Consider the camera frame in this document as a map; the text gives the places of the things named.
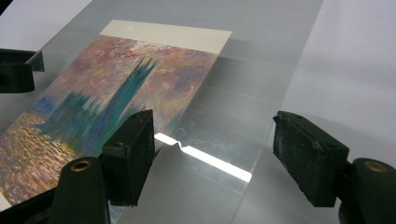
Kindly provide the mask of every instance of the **metal rivet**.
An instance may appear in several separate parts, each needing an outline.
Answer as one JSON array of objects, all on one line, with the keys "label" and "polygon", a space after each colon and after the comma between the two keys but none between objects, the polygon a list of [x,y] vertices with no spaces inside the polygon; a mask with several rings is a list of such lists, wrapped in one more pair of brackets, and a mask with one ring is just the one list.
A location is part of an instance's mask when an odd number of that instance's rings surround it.
[{"label": "metal rivet", "polygon": [[70,169],[74,172],[80,172],[90,168],[91,164],[90,161],[79,161],[74,163]]},{"label": "metal rivet", "polygon": [[388,171],[388,168],[386,166],[376,161],[365,161],[363,164],[370,170],[379,173],[385,173]]}]

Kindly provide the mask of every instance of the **glass sheet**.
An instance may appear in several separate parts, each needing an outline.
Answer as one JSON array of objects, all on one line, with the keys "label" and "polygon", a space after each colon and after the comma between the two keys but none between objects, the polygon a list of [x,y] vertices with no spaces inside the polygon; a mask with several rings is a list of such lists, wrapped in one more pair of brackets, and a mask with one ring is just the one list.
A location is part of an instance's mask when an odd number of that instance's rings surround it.
[{"label": "glass sheet", "polygon": [[[37,90],[0,95],[12,118],[88,46],[111,20],[233,31],[171,137],[251,173],[299,62],[321,0],[92,1],[42,49]],[[154,162],[139,205],[120,223],[231,223],[248,182],[167,147]]]}]

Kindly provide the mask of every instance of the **painting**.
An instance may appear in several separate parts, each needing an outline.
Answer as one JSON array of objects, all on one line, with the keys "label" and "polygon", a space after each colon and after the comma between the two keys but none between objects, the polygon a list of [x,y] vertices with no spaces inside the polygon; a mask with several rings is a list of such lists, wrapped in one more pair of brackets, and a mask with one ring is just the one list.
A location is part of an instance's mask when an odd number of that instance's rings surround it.
[{"label": "painting", "polygon": [[56,187],[69,161],[100,155],[135,112],[153,110],[155,133],[173,130],[219,52],[142,39],[101,33],[0,138],[0,192],[11,204]]}]

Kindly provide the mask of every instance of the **black clamp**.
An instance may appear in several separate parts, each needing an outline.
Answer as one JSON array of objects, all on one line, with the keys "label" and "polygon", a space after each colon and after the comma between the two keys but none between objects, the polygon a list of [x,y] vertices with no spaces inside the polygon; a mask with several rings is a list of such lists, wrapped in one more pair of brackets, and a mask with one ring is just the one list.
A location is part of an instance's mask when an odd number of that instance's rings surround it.
[{"label": "black clamp", "polygon": [[274,154],[315,207],[341,201],[340,223],[396,223],[396,170],[382,161],[347,161],[349,148],[308,119],[279,111]]},{"label": "black clamp", "polygon": [[41,51],[0,49],[0,93],[34,91],[34,71],[44,72]]}]

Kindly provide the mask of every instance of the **white surface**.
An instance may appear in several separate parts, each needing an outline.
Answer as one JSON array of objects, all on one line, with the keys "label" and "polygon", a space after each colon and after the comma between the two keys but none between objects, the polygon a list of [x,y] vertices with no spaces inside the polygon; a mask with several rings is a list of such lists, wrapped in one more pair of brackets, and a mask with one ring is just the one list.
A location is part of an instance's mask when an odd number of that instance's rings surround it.
[{"label": "white surface", "polygon": [[[350,148],[396,166],[396,2],[325,0],[282,110],[301,114]],[[273,155],[270,137],[234,223],[339,223],[315,208]]]},{"label": "white surface", "polygon": [[396,2],[324,1],[282,110],[396,166]]},{"label": "white surface", "polygon": [[138,21],[112,21],[100,34],[220,54],[231,32]]},{"label": "white surface", "polygon": [[0,17],[0,49],[41,49],[90,2],[14,0]]},{"label": "white surface", "polygon": [[11,207],[11,204],[6,200],[3,194],[0,194],[0,212]]}]

